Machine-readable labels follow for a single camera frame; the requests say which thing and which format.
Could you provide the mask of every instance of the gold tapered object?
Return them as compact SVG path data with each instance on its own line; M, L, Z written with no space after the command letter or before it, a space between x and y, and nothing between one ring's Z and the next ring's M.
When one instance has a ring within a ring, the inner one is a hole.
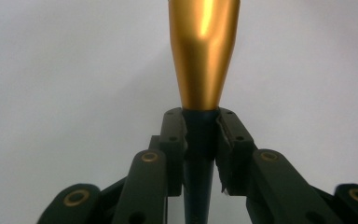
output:
M172 54L183 108L218 107L239 9L239 0L169 0Z

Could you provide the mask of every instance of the black tapered shaft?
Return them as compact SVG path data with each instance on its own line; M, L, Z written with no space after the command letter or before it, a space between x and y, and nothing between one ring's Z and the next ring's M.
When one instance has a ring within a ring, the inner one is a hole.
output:
M218 110L183 110L187 129L184 163L186 224L208 223L218 115Z

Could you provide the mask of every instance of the white background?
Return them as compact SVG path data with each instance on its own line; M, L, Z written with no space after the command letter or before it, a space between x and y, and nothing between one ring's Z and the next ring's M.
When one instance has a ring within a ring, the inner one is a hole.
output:
M358 1L242 1L220 105L312 185L358 183ZM167 1L0 0L0 224L118 181L177 106ZM250 223L219 191L210 223Z

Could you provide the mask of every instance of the gold metallic cone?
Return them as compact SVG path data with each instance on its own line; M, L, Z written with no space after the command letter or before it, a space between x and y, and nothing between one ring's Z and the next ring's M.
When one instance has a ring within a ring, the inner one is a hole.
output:
M172 55L183 108L218 107L239 9L240 0L169 0Z

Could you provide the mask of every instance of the black mechanical linkage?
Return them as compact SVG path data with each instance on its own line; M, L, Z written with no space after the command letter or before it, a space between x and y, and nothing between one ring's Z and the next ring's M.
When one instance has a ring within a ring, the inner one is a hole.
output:
M186 205L190 220L205 223L209 191L201 191L210 189L205 185L215 161L222 191L247 196L254 224L358 224L358 185L340 185L330 195L309 185L279 152L257 149L232 111L219 108L210 117L187 112L164 114L161 134L135 156L126 178L102 191L90 184L64 189L37 223L164 224L167 196L179 196L182 185L186 200L192 197Z

